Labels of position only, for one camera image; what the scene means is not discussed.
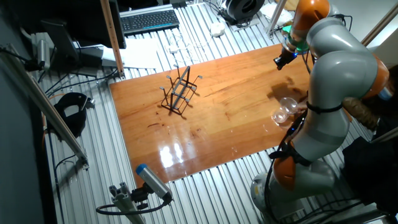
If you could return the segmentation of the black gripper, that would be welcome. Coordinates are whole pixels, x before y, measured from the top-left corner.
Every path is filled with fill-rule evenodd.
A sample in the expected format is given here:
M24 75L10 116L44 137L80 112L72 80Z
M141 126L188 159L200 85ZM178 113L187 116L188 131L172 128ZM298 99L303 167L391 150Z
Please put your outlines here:
M281 51L280 57L276 57L274 59L275 64L278 66L278 70L282 70L282 68L289 64L297 57L297 53L295 51L291 51L288 47L283 47Z

